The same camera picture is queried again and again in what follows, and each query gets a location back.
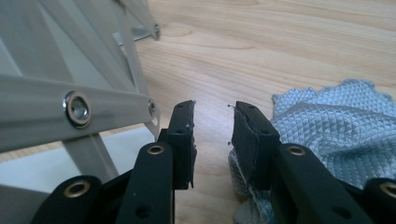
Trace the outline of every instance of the gray metal bar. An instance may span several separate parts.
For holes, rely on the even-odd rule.
[[[154,138],[157,140],[160,135],[160,124],[161,124],[161,112],[159,108],[155,109],[155,113],[153,114],[154,118],[145,122],[145,126],[150,130],[150,132],[154,135]]]
[[[40,0],[40,3],[115,90],[134,91],[132,80],[125,70],[106,48],[98,47],[102,41],[85,17],[75,10],[78,8],[73,6],[73,2]],[[71,7],[73,17],[67,12],[68,7]]]
[[[126,58],[129,69],[132,73],[134,85],[136,86],[138,92],[149,95],[149,90],[145,85],[146,81],[140,65],[139,55],[137,54],[136,48],[134,46],[134,35],[132,34],[130,29],[126,28],[125,25],[125,18],[123,15],[125,12],[115,4],[114,8],[120,25],[120,36],[125,47]]]
[[[0,78],[0,151],[85,136],[153,119],[147,95],[28,77],[0,75]],[[65,115],[63,100],[70,91],[82,92],[91,104],[92,119],[86,128],[77,130]]]
[[[109,10],[112,8],[113,1],[108,0],[91,0],[91,5],[94,7],[95,11],[100,14],[103,23],[101,27],[109,31],[113,37],[116,39],[117,44],[122,45],[120,40],[119,26],[117,24],[116,15],[114,15],[114,10]],[[127,26],[129,29],[133,29],[134,40],[138,40],[144,37],[150,36],[150,32],[141,24],[133,15],[129,14],[127,18]]]
[[[107,48],[108,51],[111,52],[113,57],[116,59],[117,63],[119,63],[120,67],[122,67],[125,73],[128,73],[128,63],[126,62],[126,58],[116,41],[111,35],[111,32],[106,30],[106,27],[109,25],[104,25],[107,23],[106,20],[102,20],[101,15],[96,11],[93,3],[87,0],[74,0],[78,7],[83,12],[84,16],[87,18],[93,29],[99,35],[99,38],[102,40],[103,44]]]
[[[119,175],[98,133],[64,140],[64,147],[83,175],[94,175],[102,183]]]
[[[73,81],[35,1],[0,1],[0,21],[1,38],[24,76]]]
[[[159,27],[149,13],[147,3],[133,0],[117,0],[119,4],[127,9],[143,26],[150,32],[151,36],[158,40],[160,38]]]

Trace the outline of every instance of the fabric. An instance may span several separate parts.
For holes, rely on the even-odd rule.
[[[264,223],[262,216],[257,209],[256,203],[252,199],[246,200],[242,203],[241,207],[233,215],[233,220],[236,221],[235,224],[249,223],[249,224],[261,224]]]
[[[348,79],[338,87],[318,92],[293,89],[273,99],[271,122],[281,142],[310,148],[338,179],[362,189],[370,178],[396,177],[396,105],[373,83]],[[230,160],[235,163],[230,166],[233,174],[237,173],[233,151]],[[249,191],[265,220],[257,223],[276,223],[268,192]]]

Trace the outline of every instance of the aluminum frame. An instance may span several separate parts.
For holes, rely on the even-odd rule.
[[[158,136],[161,113],[134,46],[159,38],[145,0],[0,0],[0,20],[0,152],[63,140],[83,174],[106,181],[117,169],[97,133],[145,123]],[[70,91],[92,106],[84,128],[64,111]]]

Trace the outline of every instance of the wooden table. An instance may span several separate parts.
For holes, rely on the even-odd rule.
[[[396,97],[396,2],[148,0],[160,41],[137,42],[167,127],[173,106],[196,100],[195,189],[177,192],[177,223],[232,223],[227,143],[245,101],[272,117],[273,94],[367,79]]]

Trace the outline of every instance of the screw hole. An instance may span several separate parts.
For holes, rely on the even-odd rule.
[[[137,217],[147,218],[152,213],[152,208],[149,204],[140,204],[134,211]]]
[[[352,218],[352,214],[350,214],[350,212],[344,207],[332,206],[332,211],[344,219]]]
[[[148,102],[148,111],[150,113],[151,116],[154,116],[155,111],[156,111],[156,106],[153,102],[149,101]]]
[[[148,153],[151,155],[158,155],[161,154],[165,151],[164,147],[160,147],[160,146],[154,146],[154,147],[150,147],[148,149]]]
[[[303,150],[300,147],[288,147],[287,150],[288,150],[289,153],[291,153],[294,156],[303,156],[303,155],[305,155],[305,150]]]
[[[73,99],[71,106],[72,106],[72,112],[74,118],[78,120],[87,119],[89,109],[88,109],[88,105],[85,103],[85,101],[82,98],[77,97]]]
[[[77,198],[85,194],[90,189],[90,186],[91,184],[86,180],[74,182],[64,190],[64,196],[66,198]]]

